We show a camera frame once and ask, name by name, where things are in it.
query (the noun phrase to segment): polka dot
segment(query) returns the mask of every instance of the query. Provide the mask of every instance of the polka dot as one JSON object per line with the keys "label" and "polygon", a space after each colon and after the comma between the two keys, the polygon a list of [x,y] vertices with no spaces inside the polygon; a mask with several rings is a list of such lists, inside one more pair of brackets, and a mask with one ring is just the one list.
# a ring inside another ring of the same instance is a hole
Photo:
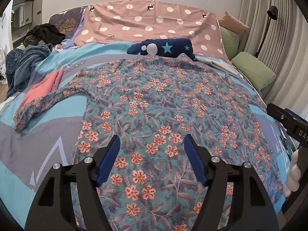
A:
{"label": "polka dot", "polygon": [[159,22],[159,23],[162,23],[164,21],[164,19],[162,17],[157,17],[156,21]]}
{"label": "polka dot", "polygon": [[207,51],[207,47],[206,46],[204,46],[204,45],[201,45],[201,48],[203,49],[203,50],[205,50],[205,51]]}
{"label": "polka dot", "polygon": [[145,30],[146,30],[146,31],[152,31],[153,28],[152,28],[151,26],[146,26],[146,27],[145,27]]}
{"label": "polka dot", "polygon": [[147,46],[147,53],[150,54],[150,55],[156,55],[157,54],[157,46],[155,43],[150,43],[148,46]]}
{"label": "polka dot", "polygon": [[135,17],[135,21],[136,21],[136,22],[140,22],[141,20],[142,20],[142,17],[141,17],[141,16],[136,16],[136,17]]}
{"label": "polka dot", "polygon": [[83,30],[83,31],[81,32],[82,35],[86,35],[87,33],[89,33],[89,31],[88,31],[87,29],[85,29],[85,30]]}
{"label": "polka dot", "polygon": [[93,41],[93,40],[94,40],[94,37],[91,37],[86,42],[90,42],[90,41]]}
{"label": "polka dot", "polygon": [[179,25],[182,25],[184,22],[183,22],[182,19],[177,19],[177,23],[178,23]]}

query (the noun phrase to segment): star print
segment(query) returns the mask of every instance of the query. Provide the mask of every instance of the star print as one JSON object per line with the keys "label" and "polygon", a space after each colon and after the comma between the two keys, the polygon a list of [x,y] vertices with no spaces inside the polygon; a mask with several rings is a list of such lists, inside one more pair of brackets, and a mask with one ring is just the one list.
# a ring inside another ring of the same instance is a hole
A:
{"label": "star print", "polygon": [[165,53],[167,53],[167,52],[169,52],[170,54],[172,54],[172,52],[171,52],[171,47],[172,47],[173,45],[168,45],[168,43],[166,43],[166,45],[165,46],[161,46],[162,48],[164,48],[164,54]]}

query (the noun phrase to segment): blue gripper pad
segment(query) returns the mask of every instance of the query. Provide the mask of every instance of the blue gripper pad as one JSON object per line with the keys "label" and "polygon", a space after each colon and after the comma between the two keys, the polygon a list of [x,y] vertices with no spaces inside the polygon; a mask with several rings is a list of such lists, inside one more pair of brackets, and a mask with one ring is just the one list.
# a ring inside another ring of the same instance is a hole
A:
{"label": "blue gripper pad", "polygon": [[119,136],[116,136],[116,138],[111,143],[110,148],[108,149],[104,159],[99,165],[98,177],[95,181],[96,187],[102,186],[102,184],[108,180],[109,174],[120,151],[120,146],[120,138]]}
{"label": "blue gripper pad", "polygon": [[197,150],[195,149],[194,144],[191,142],[188,136],[184,138],[184,149],[188,156],[189,162],[192,166],[192,169],[195,173],[195,176],[202,185],[205,184],[207,178],[205,176],[205,165],[202,162]]}

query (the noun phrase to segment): pink cloth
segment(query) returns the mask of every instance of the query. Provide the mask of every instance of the pink cloth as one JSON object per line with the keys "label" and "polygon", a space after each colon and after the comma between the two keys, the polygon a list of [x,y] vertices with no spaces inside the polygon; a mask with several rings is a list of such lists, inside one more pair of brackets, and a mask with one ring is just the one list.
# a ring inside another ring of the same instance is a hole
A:
{"label": "pink cloth", "polygon": [[35,84],[25,95],[23,101],[21,102],[18,110],[31,102],[32,100],[45,95],[51,91],[57,90],[61,77],[63,75],[63,69],[55,70],[54,72],[46,75],[46,77],[38,84]]}

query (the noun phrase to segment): grey fabric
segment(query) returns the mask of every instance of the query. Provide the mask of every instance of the grey fabric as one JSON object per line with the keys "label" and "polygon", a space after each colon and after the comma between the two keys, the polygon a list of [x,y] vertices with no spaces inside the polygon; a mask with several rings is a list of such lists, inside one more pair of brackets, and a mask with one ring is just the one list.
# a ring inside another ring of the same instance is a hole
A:
{"label": "grey fabric", "polygon": [[13,49],[7,54],[6,75],[9,89],[6,99],[16,91],[24,91],[36,65],[48,57],[51,52],[52,44],[46,44],[28,46],[24,50]]}

